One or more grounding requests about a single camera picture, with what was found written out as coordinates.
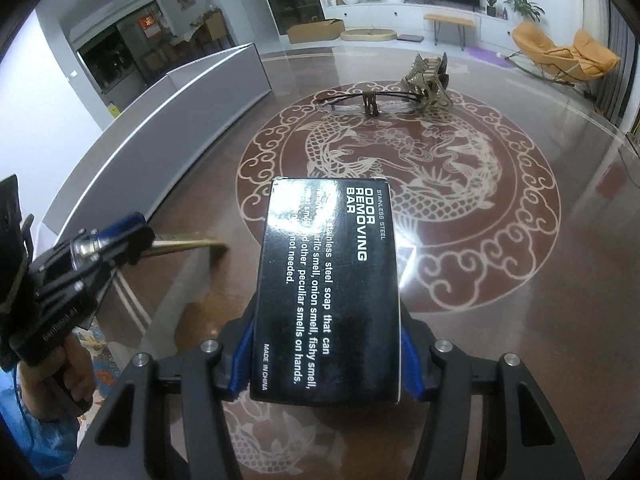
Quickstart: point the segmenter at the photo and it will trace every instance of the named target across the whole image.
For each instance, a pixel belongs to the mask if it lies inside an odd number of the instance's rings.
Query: white cabinet
[[[371,23],[378,28],[392,28],[396,31],[423,28],[424,11],[421,7],[408,5],[372,5]]]
[[[344,20],[345,28],[392,28],[399,34],[423,34],[431,37],[433,35],[433,21],[425,20],[425,14],[443,14],[472,20],[476,24],[476,29],[467,27],[465,30],[466,42],[469,45],[482,43],[486,48],[492,50],[495,50],[495,47],[512,52],[517,50],[511,39],[513,23],[470,10],[433,5],[386,4],[384,2],[324,8],[325,18]],[[458,28],[455,25],[443,25],[440,41],[458,44],[460,42]]]
[[[518,47],[511,39],[511,31],[513,29],[513,23],[507,20],[483,16],[480,29],[480,41],[515,51]]]
[[[367,28],[372,26],[369,7],[362,4],[325,7],[324,17],[343,20],[345,28]]]

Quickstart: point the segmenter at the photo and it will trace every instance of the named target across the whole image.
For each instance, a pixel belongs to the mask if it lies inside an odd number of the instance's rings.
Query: human hand
[[[22,401],[31,415],[39,420],[55,420],[64,414],[62,405],[44,382],[63,366],[63,382],[73,400],[91,400],[95,390],[91,355],[75,334],[69,334],[63,345],[39,365],[30,367],[23,362],[18,364]]]

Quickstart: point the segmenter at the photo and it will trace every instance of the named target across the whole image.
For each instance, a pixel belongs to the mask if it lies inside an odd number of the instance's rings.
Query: blue sleeve
[[[15,395],[13,373],[2,370],[0,413],[18,446],[41,476],[46,478],[66,472],[77,449],[79,424],[75,417],[40,422],[24,408],[25,418],[22,418]],[[31,428],[33,443],[27,424]]]

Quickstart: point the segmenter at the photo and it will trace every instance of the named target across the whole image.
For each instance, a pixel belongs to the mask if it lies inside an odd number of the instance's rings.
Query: tv stand
[[[516,44],[511,39],[511,31],[515,24],[487,16],[484,13],[459,9],[449,6],[431,4],[402,4],[388,2],[372,2],[353,5],[325,7],[324,16],[327,19],[336,18],[344,21],[345,28],[392,28],[398,34],[411,34],[419,36],[435,35],[436,30],[433,20],[425,20],[425,14],[436,14],[452,18],[468,20],[474,26],[475,34],[465,33],[464,38],[456,38],[452,30],[448,30],[449,37],[445,35],[445,29],[438,35],[438,42],[451,42],[453,45],[468,43],[488,50],[495,50],[502,54],[513,54],[517,51]],[[388,42],[381,46],[393,46]]]

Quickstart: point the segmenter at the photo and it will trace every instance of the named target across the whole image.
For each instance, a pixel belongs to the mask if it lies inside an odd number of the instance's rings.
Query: cable
[[[31,452],[33,451],[33,447],[36,444],[36,439],[33,436],[33,430],[31,429],[31,424],[29,424],[29,419],[27,418],[26,413],[24,413],[24,407],[22,406],[22,399],[20,398],[20,395],[18,394],[17,374],[18,374],[18,366],[16,365],[15,368],[14,368],[14,393],[15,393],[15,400],[18,403],[18,408],[20,408],[20,413],[22,414],[22,420],[24,421],[24,425],[27,427],[27,431],[29,432],[29,437],[31,439],[31,444],[29,446],[29,450],[26,453],[27,459],[29,460],[31,458]]]

